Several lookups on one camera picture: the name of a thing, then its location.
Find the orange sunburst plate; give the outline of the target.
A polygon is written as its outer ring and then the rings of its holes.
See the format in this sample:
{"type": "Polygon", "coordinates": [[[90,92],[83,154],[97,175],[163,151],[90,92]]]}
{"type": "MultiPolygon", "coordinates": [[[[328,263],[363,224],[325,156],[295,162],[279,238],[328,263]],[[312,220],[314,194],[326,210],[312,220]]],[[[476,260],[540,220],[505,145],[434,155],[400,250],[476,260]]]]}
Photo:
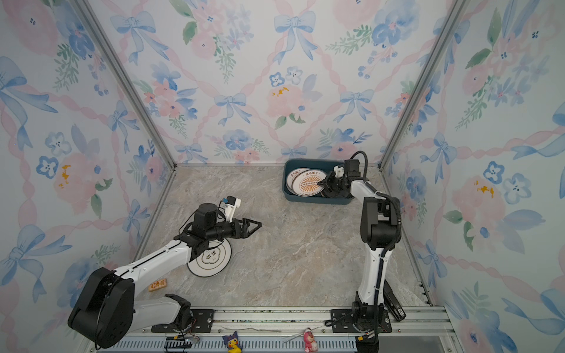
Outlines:
{"type": "Polygon", "coordinates": [[[292,186],[294,180],[295,180],[301,173],[304,173],[304,172],[306,172],[306,171],[309,171],[309,169],[308,169],[308,168],[298,168],[298,169],[292,170],[292,171],[288,174],[288,176],[286,177],[286,180],[285,180],[285,185],[286,185],[286,187],[287,187],[287,189],[288,189],[288,191],[289,191],[290,194],[295,195],[295,192],[294,192],[294,189],[293,189],[293,186],[292,186]]]}
{"type": "Polygon", "coordinates": [[[319,185],[324,181],[327,174],[319,169],[309,169],[301,173],[293,182],[293,189],[296,196],[313,197],[322,192],[323,188],[319,185]]]}

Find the black round plate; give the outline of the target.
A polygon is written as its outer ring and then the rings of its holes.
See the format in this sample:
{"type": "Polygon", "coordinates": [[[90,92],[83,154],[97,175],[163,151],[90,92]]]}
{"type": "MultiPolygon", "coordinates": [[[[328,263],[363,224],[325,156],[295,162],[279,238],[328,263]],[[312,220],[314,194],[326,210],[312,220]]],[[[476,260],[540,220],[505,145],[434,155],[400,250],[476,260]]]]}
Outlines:
{"type": "Polygon", "coordinates": [[[350,187],[347,184],[324,184],[322,196],[329,199],[351,199],[350,187]]]}

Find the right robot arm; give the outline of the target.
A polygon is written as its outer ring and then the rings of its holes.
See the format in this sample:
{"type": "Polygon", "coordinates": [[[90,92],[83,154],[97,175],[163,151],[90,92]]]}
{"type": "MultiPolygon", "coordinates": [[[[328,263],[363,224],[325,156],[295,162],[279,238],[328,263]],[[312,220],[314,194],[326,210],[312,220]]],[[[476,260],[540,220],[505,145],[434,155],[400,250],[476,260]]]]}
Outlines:
{"type": "Polygon", "coordinates": [[[365,261],[360,286],[352,305],[355,319],[379,321],[384,312],[384,284],[388,261],[402,237],[400,201],[378,191],[371,182],[334,172],[320,182],[330,197],[348,197],[362,204],[360,238],[365,261]]]}

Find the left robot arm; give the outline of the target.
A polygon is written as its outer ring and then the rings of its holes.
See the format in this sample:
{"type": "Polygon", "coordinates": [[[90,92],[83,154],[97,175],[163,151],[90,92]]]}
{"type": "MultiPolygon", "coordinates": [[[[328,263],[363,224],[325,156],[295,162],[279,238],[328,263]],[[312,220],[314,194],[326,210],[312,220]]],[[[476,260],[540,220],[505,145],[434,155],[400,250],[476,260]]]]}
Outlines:
{"type": "Polygon", "coordinates": [[[219,204],[201,204],[164,247],[126,266],[93,271],[69,315],[69,328],[96,349],[109,349],[146,327],[165,325],[180,334],[188,332],[196,321],[188,300],[176,294],[144,301],[136,297],[157,279],[213,250],[213,242],[221,245],[229,238],[246,239],[257,232],[261,222],[235,218],[238,203],[228,197],[219,204]]]}

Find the teal plastic bin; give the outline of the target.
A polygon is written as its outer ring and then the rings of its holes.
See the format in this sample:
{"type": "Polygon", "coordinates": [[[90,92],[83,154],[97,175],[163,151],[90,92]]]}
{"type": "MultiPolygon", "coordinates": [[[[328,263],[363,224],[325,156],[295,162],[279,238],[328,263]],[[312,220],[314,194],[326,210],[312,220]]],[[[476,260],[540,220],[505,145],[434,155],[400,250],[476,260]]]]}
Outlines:
{"type": "Polygon", "coordinates": [[[336,204],[347,205],[353,201],[353,197],[348,198],[329,198],[323,192],[316,194],[312,197],[300,197],[291,192],[288,188],[287,177],[295,169],[319,169],[325,173],[330,173],[335,166],[343,165],[342,160],[324,160],[324,159],[291,159],[285,162],[283,167],[282,178],[282,193],[284,197],[290,202],[311,203],[311,204],[336,204]]]}

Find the white plate clover left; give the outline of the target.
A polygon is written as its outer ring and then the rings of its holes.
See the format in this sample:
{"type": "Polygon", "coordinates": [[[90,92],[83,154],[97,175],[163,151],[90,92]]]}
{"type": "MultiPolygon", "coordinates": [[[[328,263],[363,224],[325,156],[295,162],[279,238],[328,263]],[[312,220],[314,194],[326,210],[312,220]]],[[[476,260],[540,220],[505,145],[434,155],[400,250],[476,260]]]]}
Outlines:
{"type": "Polygon", "coordinates": [[[196,277],[209,278],[225,270],[231,257],[232,247],[228,240],[211,241],[206,251],[187,263],[187,268],[196,277]]]}

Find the small wooden block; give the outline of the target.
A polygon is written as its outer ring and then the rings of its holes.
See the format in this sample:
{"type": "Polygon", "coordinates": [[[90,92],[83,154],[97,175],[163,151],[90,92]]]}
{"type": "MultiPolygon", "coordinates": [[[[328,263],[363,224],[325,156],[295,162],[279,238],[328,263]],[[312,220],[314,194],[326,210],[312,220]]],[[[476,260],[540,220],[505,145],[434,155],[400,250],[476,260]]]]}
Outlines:
{"type": "Polygon", "coordinates": [[[160,289],[166,288],[167,285],[168,285],[168,282],[167,282],[167,279],[166,279],[166,278],[159,279],[159,280],[153,282],[152,284],[150,284],[150,285],[148,286],[148,291],[149,291],[150,293],[152,293],[152,292],[154,292],[154,291],[158,291],[158,290],[160,290],[160,289]]]}

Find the purple yellow toy figure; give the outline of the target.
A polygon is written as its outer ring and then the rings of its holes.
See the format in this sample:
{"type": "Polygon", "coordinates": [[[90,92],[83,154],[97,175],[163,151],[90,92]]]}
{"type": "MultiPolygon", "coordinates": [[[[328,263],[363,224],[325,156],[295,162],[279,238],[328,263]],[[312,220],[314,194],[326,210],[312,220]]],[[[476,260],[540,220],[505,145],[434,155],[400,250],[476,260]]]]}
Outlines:
{"type": "Polygon", "coordinates": [[[237,331],[234,331],[231,335],[223,335],[222,341],[228,353],[242,353],[237,331]]]}

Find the pink toy figure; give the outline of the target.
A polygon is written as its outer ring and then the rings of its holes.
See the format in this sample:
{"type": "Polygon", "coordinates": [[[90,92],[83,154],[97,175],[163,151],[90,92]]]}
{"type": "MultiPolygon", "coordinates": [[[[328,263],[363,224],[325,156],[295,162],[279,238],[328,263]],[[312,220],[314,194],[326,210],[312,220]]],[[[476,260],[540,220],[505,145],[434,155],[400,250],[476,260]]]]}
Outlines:
{"type": "Polygon", "coordinates": [[[307,328],[303,333],[305,353],[314,353],[319,351],[319,345],[311,328],[307,328]]]}

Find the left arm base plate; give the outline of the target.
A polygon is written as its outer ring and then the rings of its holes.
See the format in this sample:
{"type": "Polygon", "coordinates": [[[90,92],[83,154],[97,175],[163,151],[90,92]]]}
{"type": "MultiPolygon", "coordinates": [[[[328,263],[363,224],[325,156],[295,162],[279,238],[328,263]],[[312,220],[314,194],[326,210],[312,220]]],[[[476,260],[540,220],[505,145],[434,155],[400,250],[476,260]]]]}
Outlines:
{"type": "Polygon", "coordinates": [[[182,330],[179,330],[174,324],[159,324],[152,326],[151,332],[167,334],[180,334],[181,332],[185,334],[211,333],[215,312],[214,309],[191,309],[190,320],[187,321],[187,326],[182,330]]]}

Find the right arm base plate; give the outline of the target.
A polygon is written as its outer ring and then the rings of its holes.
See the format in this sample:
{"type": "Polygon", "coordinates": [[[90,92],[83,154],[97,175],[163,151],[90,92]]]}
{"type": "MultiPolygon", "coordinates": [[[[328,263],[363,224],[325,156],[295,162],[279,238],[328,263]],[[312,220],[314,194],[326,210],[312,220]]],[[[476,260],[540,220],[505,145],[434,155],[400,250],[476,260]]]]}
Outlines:
{"type": "MultiPolygon", "coordinates": [[[[330,320],[327,321],[334,333],[354,333],[358,335],[372,332],[375,329],[374,323],[372,318],[354,319],[350,309],[330,310],[330,320]]],[[[388,311],[384,310],[383,318],[378,324],[378,333],[391,332],[391,320],[388,311]]]]}

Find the aluminium front rail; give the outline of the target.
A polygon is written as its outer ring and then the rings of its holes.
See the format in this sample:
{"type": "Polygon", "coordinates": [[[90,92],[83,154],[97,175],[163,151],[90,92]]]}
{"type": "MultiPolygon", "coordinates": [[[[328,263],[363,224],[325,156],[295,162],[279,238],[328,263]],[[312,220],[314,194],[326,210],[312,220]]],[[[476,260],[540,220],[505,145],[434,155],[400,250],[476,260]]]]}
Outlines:
{"type": "Polygon", "coordinates": [[[211,333],[152,333],[151,327],[127,334],[109,352],[227,352],[223,335],[238,332],[243,352],[304,352],[303,333],[311,328],[319,352],[462,352],[443,307],[407,307],[392,332],[334,333],[330,307],[215,307],[211,333]]]}

